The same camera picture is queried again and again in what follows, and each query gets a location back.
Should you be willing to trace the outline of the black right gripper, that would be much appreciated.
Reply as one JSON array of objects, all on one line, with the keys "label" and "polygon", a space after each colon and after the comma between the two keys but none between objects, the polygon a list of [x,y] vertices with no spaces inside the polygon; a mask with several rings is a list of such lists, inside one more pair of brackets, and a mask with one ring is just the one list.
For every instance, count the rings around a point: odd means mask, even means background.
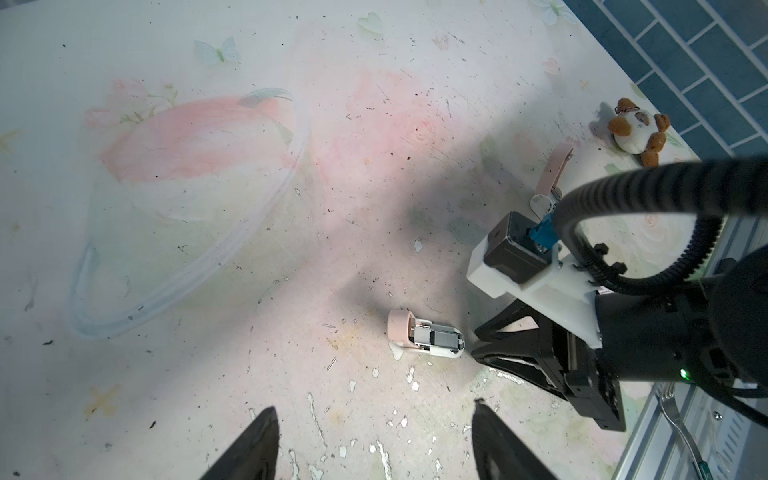
[{"label": "black right gripper", "polygon": [[[701,293],[662,296],[605,294],[597,297],[602,346],[592,349],[521,300],[477,327],[474,360],[518,377],[568,400],[579,415],[604,430],[626,429],[620,383],[693,381],[691,361],[704,364],[713,344],[708,302]],[[508,331],[529,318],[533,327]],[[532,348],[545,337],[546,365],[536,359],[505,356],[494,348]]]}]

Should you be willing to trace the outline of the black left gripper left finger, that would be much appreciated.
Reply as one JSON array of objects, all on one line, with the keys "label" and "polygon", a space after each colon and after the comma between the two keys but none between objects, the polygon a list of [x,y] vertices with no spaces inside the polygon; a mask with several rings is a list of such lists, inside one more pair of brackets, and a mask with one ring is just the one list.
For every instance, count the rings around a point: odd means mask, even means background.
[{"label": "black left gripper left finger", "polygon": [[270,406],[251,422],[201,480],[273,480],[279,433],[277,411]]}]

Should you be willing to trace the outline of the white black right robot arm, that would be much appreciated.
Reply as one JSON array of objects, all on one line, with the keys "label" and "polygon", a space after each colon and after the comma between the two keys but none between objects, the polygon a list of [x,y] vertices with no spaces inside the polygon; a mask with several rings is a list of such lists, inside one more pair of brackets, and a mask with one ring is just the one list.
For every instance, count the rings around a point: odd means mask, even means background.
[{"label": "white black right robot arm", "polygon": [[[767,213],[763,156],[637,169],[585,184],[538,221],[505,216],[474,249],[468,280],[512,303],[479,326],[472,357],[623,431],[624,381],[685,382],[765,425],[767,251],[698,277],[728,216]],[[582,225],[593,218],[689,214],[691,237],[660,272],[632,278]]]}]

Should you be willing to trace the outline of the pink white stapler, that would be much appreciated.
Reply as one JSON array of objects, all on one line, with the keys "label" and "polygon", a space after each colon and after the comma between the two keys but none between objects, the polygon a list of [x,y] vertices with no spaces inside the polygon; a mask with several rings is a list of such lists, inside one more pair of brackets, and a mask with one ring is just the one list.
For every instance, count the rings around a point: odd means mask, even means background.
[{"label": "pink white stapler", "polygon": [[573,150],[574,147],[569,143],[560,143],[548,158],[534,195],[529,201],[531,210],[539,220],[552,213],[562,197],[558,182],[573,156]]},{"label": "pink white stapler", "polygon": [[392,310],[387,317],[389,341],[411,352],[458,358],[465,349],[464,336],[450,325],[417,318],[410,310]]}]

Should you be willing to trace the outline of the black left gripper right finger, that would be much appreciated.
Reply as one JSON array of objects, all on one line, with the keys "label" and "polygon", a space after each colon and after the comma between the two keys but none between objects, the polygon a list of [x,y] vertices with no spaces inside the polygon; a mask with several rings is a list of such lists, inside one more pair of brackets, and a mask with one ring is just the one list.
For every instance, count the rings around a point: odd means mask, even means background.
[{"label": "black left gripper right finger", "polygon": [[557,479],[481,398],[475,400],[471,432],[480,480]]}]

